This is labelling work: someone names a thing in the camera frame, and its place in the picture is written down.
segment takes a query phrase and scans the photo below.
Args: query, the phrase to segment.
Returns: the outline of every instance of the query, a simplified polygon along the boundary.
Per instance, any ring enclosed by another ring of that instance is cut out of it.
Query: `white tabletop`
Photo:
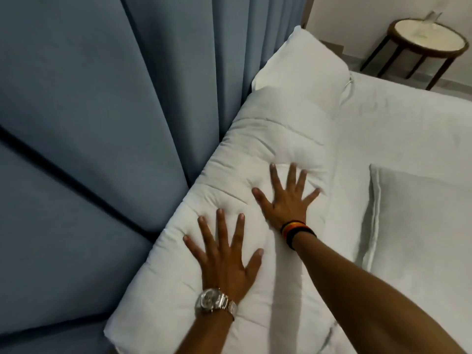
[[[465,41],[460,35],[437,23],[401,20],[396,23],[395,29],[406,40],[425,48],[458,51],[465,46]]]

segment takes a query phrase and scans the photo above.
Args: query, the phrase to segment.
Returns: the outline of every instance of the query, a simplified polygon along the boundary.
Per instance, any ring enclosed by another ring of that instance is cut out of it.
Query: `wristwatch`
[[[197,298],[195,303],[195,313],[211,313],[214,310],[226,310],[233,316],[233,321],[236,318],[237,304],[234,303],[226,294],[220,291],[219,288],[205,289]]]

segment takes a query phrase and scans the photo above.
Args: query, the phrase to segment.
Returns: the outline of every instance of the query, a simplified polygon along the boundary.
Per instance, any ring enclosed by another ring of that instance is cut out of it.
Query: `finger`
[[[295,185],[296,185],[296,164],[291,163],[290,168],[288,168],[286,190],[290,192],[295,191]]]
[[[227,253],[229,250],[228,230],[226,226],[225,212],[222,208],[216,210],[216,224],[218,230],[218,246],[223,253]]]
[[[233,236],[233,241],[231,242],[231,248],[238,253],[241,253],[243,249],[243,239],[244,239],[244,214],[239,214],[236,221],[236,230]]]
[[[198,217],[198,226],[200,227],[200,231],[202,232],[202,236],[204,238],[207,256],[210,254],[215,255],[218,252],[218,247],[216,246],[215,239],[213,238],[213,235],[211,234],[208,224],[203,216]]]
[[[306,174],[307,171],[303,169],[300,172],[300,177],[298,178],[298,182],[295,187],[295,194],[301,199],[303,195],[303,190],[305,189],[305,181],[306,181]]]
[[[305,206],[308,207],[315,200],[315,198],[318,197],[320,192],[321,192],[321,189],[318,188],[315,191],[313,191],[310,195],[305,197],[305,200],[303,200],[303,203],[305,204]]]
[[[206,262],[206,254],[203,250],[193,242],[192,238],[189,235],[184,236],[184,243],[187,248],[190,250],[195,259],[200,263],[200,266],[203,266]]]
[[[273,205],[269,202],[269,200],[267,200],[264,193],[257,187],[252,189],[252,195],[254,195],[254,198],[261,207],[264,217],[268,220],[269,217],[272,216],[272,212],[274,210]]]
[[[272,187],[274,188],[274,200],[276,200],[284,191],[282,184],[280,183],[279,175],[277,174],[277,167],[272,163],[269,167],[270,169],[270,181],[272,182]]]
[[[250,285],[253,285],[256,281],[257,273],[259,272],[259,268],[261,268],[263,262],[263,254],[264,250],[261,248],[254,252],[246,266],[246,277]]]

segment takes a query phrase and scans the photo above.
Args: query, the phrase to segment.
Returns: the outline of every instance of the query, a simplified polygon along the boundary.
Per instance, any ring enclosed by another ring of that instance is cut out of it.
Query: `striped wristband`
[[[294,248],[292,247],[292,241],[298,232],[308,232],[312,234],[313,236],[317,237],[315,235],[315,232],[311,228],[305,225],[303,221],[290,221],[287,222],[282,228],[280,229],[280,233],[282,234],[282,237],[284,238],[285,242],[287,242],[288,247],[290,247],[292,250]]]

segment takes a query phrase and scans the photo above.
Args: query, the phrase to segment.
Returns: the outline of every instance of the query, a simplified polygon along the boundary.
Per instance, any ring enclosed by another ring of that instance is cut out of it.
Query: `round side table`
[[[469,48],[469,42],[464,36],[440,23],[424,24],[422,20],[418,19],[397,20],[390,24],[385,38],[363,63],[360,71],[374,59],[390,40],[397,44],[397,48],[377,77],[381,77],[405,49],[421,55],[418,63],[406,76],[407,79],[418,70],[426,58],[445,59],[444,64],[426,87],[427,90],[433,88],[454,60]]]

